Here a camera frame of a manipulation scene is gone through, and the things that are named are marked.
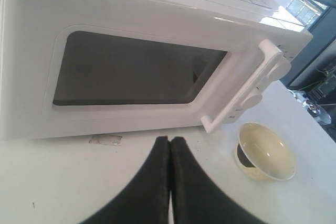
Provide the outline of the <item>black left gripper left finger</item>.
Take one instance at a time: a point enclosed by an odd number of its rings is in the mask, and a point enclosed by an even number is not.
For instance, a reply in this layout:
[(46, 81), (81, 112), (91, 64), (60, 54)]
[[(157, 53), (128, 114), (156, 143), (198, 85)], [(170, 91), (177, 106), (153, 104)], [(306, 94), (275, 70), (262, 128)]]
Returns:
[(168, 223), (169, 175), (170, 142), (159, 136), (131, 181), (83, 223)]

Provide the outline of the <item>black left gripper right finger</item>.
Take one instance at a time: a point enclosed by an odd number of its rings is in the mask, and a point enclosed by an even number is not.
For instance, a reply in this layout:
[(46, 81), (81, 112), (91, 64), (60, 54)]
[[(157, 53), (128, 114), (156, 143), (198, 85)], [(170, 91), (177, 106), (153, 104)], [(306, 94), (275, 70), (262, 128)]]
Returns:
[(183, 137), (170, 141), (170, 190), (174, 223), (264, 223), (211, 180)]

